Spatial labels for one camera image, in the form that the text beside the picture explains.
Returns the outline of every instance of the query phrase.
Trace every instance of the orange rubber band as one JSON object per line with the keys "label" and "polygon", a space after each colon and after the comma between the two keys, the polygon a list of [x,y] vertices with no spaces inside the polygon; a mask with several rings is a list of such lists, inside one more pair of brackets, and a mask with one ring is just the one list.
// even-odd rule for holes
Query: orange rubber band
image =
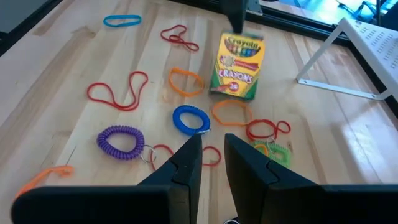
{"label": "orange rubber band", "polygon": [[264,150],[264,155],[266,155],[266,156],[268,156],[269,155],[269,153],[268,153],[268,148],[267,148],[267,146],[265,145],[265,144],[258,144],[258,145],[256,145],[256,146],[254,146],[254,148],[255,149],[257,149],[257,148],[262,148],[263,150]]}
{"label": "orange rubber band", "polygon": [[57,166],[43,170],[39,174],[37,174],[28,184],[23,186],[15,196],[18,198],[23,193],[33,189],[41,180],[43,180],[47,175],[51,174],[52,172],[57,173],[61,177],[66,177],[72,175],[74,168],[72,166]]}
{"label": "orange rubber band", "polygon": [[211,113],[212,113],[214,119],[215,119],[217,122],[219,122],[221,125],[225,125],[225,126],[245,126],[245,125],[247,125],[247,124],[250,123],[250,121],[247,122],[247,123],[222,122],[222,121],[218,118],[218,116],[217,116],[217,114],[216,114],[216,110],[217,110],[218,108],[222,107],[223,105],[228,104],[228,103],[235,103],[235,104],[239,105],[240,107],[244,108],[245,110],[247,110],[247,111],[249,112],[249,115],[250,115],[250,119],[249,119],[249,120],[251,121],[251,120],[253,119],[253,112],[251,111],[250,107],[249,107],[247,104],[245,104],[245,103],[243,103],[242,101],[239,101],[239,100],[229,99],[229,100],[224,100],[224,101],[221,101],[221,102],[216,103],[216,105],[214,105],[213,109],[211,109]]}
{"label": "orange rubber band", "polygon": [[[200,90],[193,91],[193,92],[191,92],[191,93],[187,93],[186,91],[180,90],[179,88],[177,88],[177,87],[174,85],[174,83],[173,83],[173,81],[172,81],[172,74],[173,74],[173,73],[178,73],[178,74],[181,74],[181,75],[188,75],[188,76],[194,77],[196,80],[199,81]],[[170,83],[170,86],[172,87],[173,90],[175,90],[177,93],[179,93],[180,95],[185,96],[185,97],[195,96],[195,95],[197,95],[197,94],[202,93],[203,90],[205,89],[205,83],[203,82],[203,79],[202,79],[199,75],[197,75],[197,74],[195,74],[195,73],[193,73],[193,72],[186,71],[186,70],[182,70],[181,68],[175,68],[175,67],[172,68],[172,69],[170,70],[170,73],[169,73],[169,83]]]}

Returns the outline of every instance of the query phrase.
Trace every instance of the red loop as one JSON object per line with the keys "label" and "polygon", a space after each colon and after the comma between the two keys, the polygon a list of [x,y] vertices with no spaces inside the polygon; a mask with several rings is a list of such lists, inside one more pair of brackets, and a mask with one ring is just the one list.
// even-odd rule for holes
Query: red loop
{"label": "red loop", "polygon": [[[181,31],[178,35],[175,34],[171,34],[169,35],[169,38],[165,37],[163,34],[165,32],[168,32],[170,30],[173,30],[175,28],[181,27],[183,29],[183,31]],[[175,43],[175,44],[183,44],[184,46],[186,46],[186,48],[188,48],[191,51],[198,51],[199,50],[199,46],[193,42],[186,42],[185,40],[182,39],[182,35],[187,31],[187,27],[181,24],[175,25],[169,29],[165,29],[162,30],[162,32],[160,32],[160,37],[166,41],[169,41],[171,43]]]}
{"label": "red loop", "polygon": [[[272,134],[270,135],[265,135],[265,136],[259,136],[259,135],[255,135],[251,132],[251,126],[258,124],[258,123],[265,123],[268,124],[269,126],[271,126],[274,130],[272,132]],[[281,129],[279,126],[280,124],[285,124],[287,126],[287,130],[283,130]],[[256,119],[251,121],[247,126],[246,126],[246,135],[248,136],[249,140],[254,141],[255,138],[269,138],[269,137],[273,137],[274,140],[277,139],[278,137],[278,131],[282,132],[282,133],[289,133],[291,130],[290,128],[290,124],[286,121],[278,121],[278,123],[275,125],[272,121],[267,120],[267,119]]]}
{"label": "red loop", "polygon": [[216,147],[213,147],[213,146],[206,146],[206,147],[203,148],[203,152],[204,152],[206,149],[212,149],[212,150],[214,150],[214,151],[217,153],[217,155],[218,155],[218,160],[217,160],[216,162],[212,163],[212,164],[203,164],[203,165],[204,165],[204,166],[210,166],[210,167],[217,166],[217,165],[221,162],[221,153],[220,153],[220,151],[219,151]]}
{"label": "red loop", "polygon": [[[131,85],[132,77],[133,77],[135,74],[143,75],[143,76],[146,78],[146,80],[145,80],[145,81],[142,83],[142,85],[139,87],[138,97],[136,97],[136,94],[134,93],[134,90],[132,89],[132,85]],[[118,103],[116,102],[115,98],[114,98],[114,94],[113,94],[113,91],[112,91],[111,87],[109,87],[109,85],[106,84],[106,83],[102,83],[102,82],[93,83],[93,84],[91,84],[90,86],[88,86],[87,92],[86,92],[86,93],[87,93],[87,97],[88,97],[89,99],[91,99],[92,101],[100,102],[100,103],[105,103],[105,104],[110,105],[110,106],[112,106],[112,107],[114,107],[114,108],[116,108],[116,109],[119,109],[119,110],[121,110],[121,111],[132,111],[132,110],[134,110],[134,109],[136,109],[136,108],[138,107],[138,105],[139,105],[139,98],[140,98],[140,95],[141,95],[142,88],[144,87],[144,85],[145,85],[147,82],[148,82],[148,75],[147,75],[145,72],[142,72],[142,71],[135,71],[135,72],[130,73],[130,76],[129,76],[129,86],[130,86],[130,90],[131,90],[132,97],[134,98],[134,100],[133,100],[133,102],[130,103],[129,105],[120,105],[120,104],[118,104]],[[98,99],[98,98],[93,98],[93,97],[91,96],[90,93],[91,93],[91,89],[94,88],[94,87],[96,87],[96,86],[104,86],[104,87],[111,93],[112,101],[106,101],[106,100],[102,100],[102,99]]]}
{"label": "red loop", "polygon": [[[170,153],[171,156],[174,155],[173,150],[172,150],[170,147],[166,146],[165,144],[158,144],[158,145],[154,146],[154,149],[157,149],[158,147],[161,147],[161,148],[166,149],[166,150]],[[153,155],[154,155],[154,152],[151,150],[151,151],[150,151],[150,154],[149,154],[149,157],[150,157],[150,166],[152,166],[152,169],[153,169],[154,172],[155,172],[155,171],[156,171],[156,168],[155,168],[155,165],[154,165],[153,160],[152,160],[152,156],[153,156]]]}

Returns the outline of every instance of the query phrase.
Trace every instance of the crayon box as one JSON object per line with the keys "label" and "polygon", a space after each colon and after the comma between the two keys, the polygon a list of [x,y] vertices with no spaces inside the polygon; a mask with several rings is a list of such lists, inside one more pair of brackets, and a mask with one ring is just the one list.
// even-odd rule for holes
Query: crayon box
{"label": "crayon box", "polygon": [[262,37],[222,33],[210,92],[253,99],[264,52]]}

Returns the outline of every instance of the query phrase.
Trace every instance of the blue coiled keychain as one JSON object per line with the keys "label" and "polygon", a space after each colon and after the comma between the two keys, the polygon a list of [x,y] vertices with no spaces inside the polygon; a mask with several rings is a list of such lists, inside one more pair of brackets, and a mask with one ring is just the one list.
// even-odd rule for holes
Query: blue coiled keychain
{"label": "blue coiled keychain", "polygon": [[[136,19],[136,21],[132,22],[123,22],[120,24],[110,24],[108,20],[112,19]],[[110,15],[105,17],[104,24],[109,27],[127,27],[127,26],[134,26],[141,23],[141,16],[138,15]]]}
{"label": "blue coiled keychain", "polygon": [[[195,116],[198,116],[202,120],[202,126],[200,128],[189,128],[187,127],[180,119],[181,114],[190,113]],[[207,114],[194,106],[190,105],[182,105],[177,107],[173,112],[173,123],[175,127],[180,130],[182,133],[187,134],[189,136],[193,136],[194,134],[202,134],[210,131],[210,118]]]}

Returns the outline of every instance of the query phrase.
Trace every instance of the wooden tabletop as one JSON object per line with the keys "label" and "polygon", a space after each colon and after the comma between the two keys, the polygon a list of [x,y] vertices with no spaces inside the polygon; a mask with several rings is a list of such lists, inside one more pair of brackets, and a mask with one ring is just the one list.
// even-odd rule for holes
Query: wooden tabletop
{"label": "wooden tabletop", "polygon": [[[139,14],[142,23],[105,27],[102,20],[109,14]],[[184,39],[197,43],[198,52],[160,38],[161,30],[176,24],[188,27]],[[52,174],[41,185],[135,185],[151,174],[140,159],[106,155],[96,137],[108,126],[124,124],[140,129],[146,143],[176,151],[188,136],[174,127],[173,110],[189,104],[210,114],[216,102],[227,98],[207,93],[223,29],[229,29],[225,16],[169,1],[62,1],[0,57],[0,223],[11,222],[9,208],[17,191],[48,167],[68,164],[75,173],[66,178]],[[293,171],[320,184],[398,182],[397,120],[384,102],[297,84],[295,76],[322,42],[250,22],[245,31],[263,35],[266,43],[257,95],[249,105],[256,119],[290,123],[292,131],[280,134],[277,143],[293,152]],[[199,74],[206,91],[191,98],[174,92],[167,81],[172,67]],[[136,110],[121,112],[86,97],[89,84],[106,82],[117,101],[130,103],[127,78],[135,70],[149,76]],[[340,46],[329,48],[308,75],[375,91],[351,52]],[[134,79],[134,88],[142,81]],[[175,82],[187,91],[198,88],[191,78],[175,75]],[[93,94],[109,98],[102,88]],[[220,109],[219,115],[245,119],[235,106]],[[200,124],[193,116],[183,120]],[[211,128],[203,145],[222,153],[225,133],[247,140],[243,128],[221,126],[212,117]],[[270,131],[266,126],[253,130]],[[134,144],[125,136],[110,141],[125,150]],[[167,158],[159,152],[156,166]],[[206,151],[203,160],[214,161],[216,154]],[[217,167],[203,167],[198,223],[222,223],[234,216],[223,158]]]}

